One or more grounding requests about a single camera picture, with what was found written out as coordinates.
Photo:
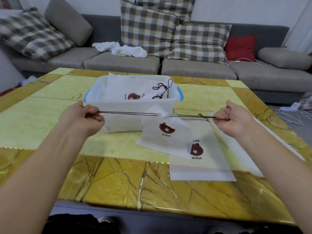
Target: bear logo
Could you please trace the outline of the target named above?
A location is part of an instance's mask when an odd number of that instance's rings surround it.
[[[175,129],[172,129],[170,126],[167,126],[165,122],[159,125],[159,129],[166,134],[172,134],[175,132]]]
[[[198,143],[192,144],[191,155],[200,156],[203,152],[204,150],[199,146]]]
[[[140,95],[137,95],[136,93],[131,93],[128,95],[128,99],[139,99],[141,98]]]

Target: checkered pillow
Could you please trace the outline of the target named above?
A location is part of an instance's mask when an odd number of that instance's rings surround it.
[[[120,0],[122,43],[141,46],[148,55],[167,57],[178,24],[174,15],[164,14]]]
[[[227,64],[223,50],[232,25],[178,25],[168,59]]]
[[[16,16],[0,18],[0,39],[23,55],[41,62],[75,46],[54,29],[36,7]]]
[[[177,16],[184,22],[191,19],[195,0],[136,0],[139,6]]]

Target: red pillow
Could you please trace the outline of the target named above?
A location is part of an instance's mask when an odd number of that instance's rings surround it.
[[[248,61],[245,58],[255,62],[255,36],[229,37],[224,47],[228,60]]]

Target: sofa cushion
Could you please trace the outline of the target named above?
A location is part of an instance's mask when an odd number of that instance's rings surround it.
[[[122,43],[141,46],[148,55],[167,57],[178,18],[120,0]]]
[[[279,68],[307,70],[312,65],[312,57],[285,48],[262,48],[258,58]]]
[[[195,0],[135,0],[139,6],[177,16],[182,23],[191,19]]]
[[[53,67],[49,63],[42,63],[22,54],[11,58],[11,62],[18,70],[49,73],[57,69],[57,67]]]
[[[0,18],[0,39],[23,55],[47,62],[74,47],[74,43],[53,28],[36,7],[18,16]]]
[[[18,70],[49,73],[60,67],[84,69],[83,62],[97,54],[101,53],[95,48],[72,48],[50,59],[47,63],[41,63],[23,55],[13,57],[11,61]]]
[[[48,63],[56,68],[84,69],[84,61],[99,54],[101,53],[92,47],[73,48],[50,59]]]
[[[157,74],[160,59],[155,56],[146,58],[115,56],[111,52],[103,52],[84,62],[85,69],[128,72],[139,74]]]
[[[83,46],[93,28],[82,15],[65,0],[50,0],[46,19],[78,47]]]
[[[229,66],[248,88],[285,92],[311,92],[312,74],[302,70],[261,66],[254,62],[233,62]]]
[[[255,62],[255,36],[229,37],[224,47],[228,60]]]
[[[173,60],[167,58],[165,58],[162,62],[161,74],[236,80],[236,74],[224,64],[202,61]]]
[[[178,25],[168,59],[227,64],[224,46],[232,25]]]

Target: gray sofa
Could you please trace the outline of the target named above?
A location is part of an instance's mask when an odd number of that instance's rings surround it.
[[[98,52],[90,47],[95,42],[118,41],[122,44],[120,17],[83,15],[92,25],[93,33],[83,47],[73,48],[46,64],[37,62],[10,50],[11,60],[25,75],[40,76],[59,67],[164,74],[198,78],[241,80],[264,102],[291,104],[305,92],[312,91],[312,75],[301,70],[260,66],[252,62],[234,62],[230,66],[211,62],[114,56],[111,52]],[[264,47],[281,47],[289,28],[253,24],[232,24],[230,36],[256,35],[255,55]]]

